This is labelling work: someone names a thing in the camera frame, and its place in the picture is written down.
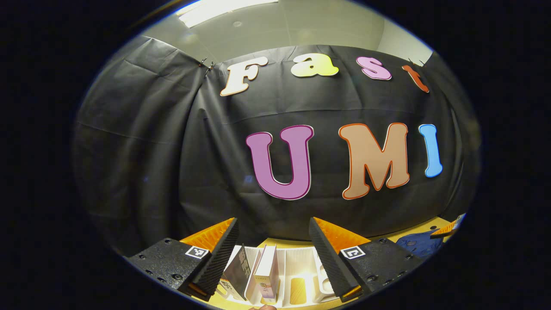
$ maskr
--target black border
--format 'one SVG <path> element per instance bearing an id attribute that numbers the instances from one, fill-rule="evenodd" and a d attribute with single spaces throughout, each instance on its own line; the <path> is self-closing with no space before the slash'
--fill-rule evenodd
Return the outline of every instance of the black border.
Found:
<path id="1" fill-rule="evenodd" d="M 6 248 L 19 273 L 16 285 L 8 289 L 25 292 L 8 308 L 25 308 L 21 305 L 27 302 L 46 308 L 68 302 L 77 309 L 194 308 L 140 275 L 104 244 L 80 208 L 70 168 L 77 103 L 104 61 L 137 33 L 138 28 L 128 27 L 164 4 L 18 3 L 9 11 L 6 49 L 14 68 L 6 69 L 7 86 L 13 94 L 11 106 L 21 117 L 6 114 L 8 160 L 18 169 L 7 190 L 28 201 L 14 208 L 23 220 L 8 226 L 12 234 L 7 239 L 14 245 Z M 535 298 L 544 294 L 538 285 L 544 271 L 527 269 L 543 260 L 543 241 L 535 229 L 543 227 L 544 180 L 543 167 L 526 149 L 538 139 L 539 126 L 547 123 L 545 97 L 537 94 L 545 89 L 538 80 L 542 83 L 547 75 L 546 36 L 538 29 L 544 28 L 549 4 L 480 0 L 369 5 L 427 42 L 462 81 L 480 120 L 485 165 L 469 216 L 449 244 L 405 281 L 353 308 L 537 305 Z M 14 129 L 17 125 L 23 129 Z M 35 219 L 40 223 L 30 225 Z M 22 235 L 15 238 L 17 228 L 32 231 L 30 245 L 19 243 Z M 535 248 L 520 248 L 519 239 Z M 530 275 L 530 281 L 523 275 Z"/>

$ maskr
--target white book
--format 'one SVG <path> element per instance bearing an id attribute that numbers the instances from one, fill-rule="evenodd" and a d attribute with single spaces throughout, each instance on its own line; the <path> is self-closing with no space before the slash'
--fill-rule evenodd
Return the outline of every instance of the white book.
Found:
<path id="1" fill-rule="evenodd" d="M 264 246 L 253 275 L 260 294 L 266 303 L 276 303 L 279 290 L 279 270 L 277 262 L 277 246 Z"/>

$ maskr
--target letter u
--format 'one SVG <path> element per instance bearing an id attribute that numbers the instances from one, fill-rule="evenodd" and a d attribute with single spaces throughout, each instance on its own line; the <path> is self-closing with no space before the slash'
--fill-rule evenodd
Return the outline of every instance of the letter u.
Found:
<path id="1" fill-rule="evenodd" d="M 288 184 L 278 182 L 272 172 L 269 146 L 272 135 L 257 132 L 249 135 L 246 143 L 251 149 L 252 164 L 259 186 L 271 196 L 285 200 L 304 197 L 310 190 L 310 154 L 308 140 L 314 136 L 314 129 L 307 125 L 296 125 L 281 130 L 281 139 L 289 146 L 293 179 Z"/>

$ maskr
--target blue cloth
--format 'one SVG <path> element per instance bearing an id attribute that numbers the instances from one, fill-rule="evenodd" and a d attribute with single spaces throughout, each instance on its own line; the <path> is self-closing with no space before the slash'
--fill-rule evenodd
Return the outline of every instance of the blue cloth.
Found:
<path id="1" fill-rule="evenodd" d="M 442 246 L 442 238 L 430 239 L 430 235 L 437 230 L 438 229 L 434 229 L 424 233 L 409 234 L 398 239 L 396 244 L 418 257 L 427 258 L 428 256 L 434 254 L 440 246 Z"/>

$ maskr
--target letter i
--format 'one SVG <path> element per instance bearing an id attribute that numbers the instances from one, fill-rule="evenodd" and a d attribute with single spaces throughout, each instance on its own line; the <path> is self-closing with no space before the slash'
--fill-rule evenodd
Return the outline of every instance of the letter i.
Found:
<path id="1" fill-rule="evenodd" d="M 432 124 L 421 125 L 419 126 L 419 132 L 425 137 L 426 156 L 429 162 L 425 175 L 427 178 L 433 178 L 442 172 L 438 143 L 436 141 L 436 126 Z"/>

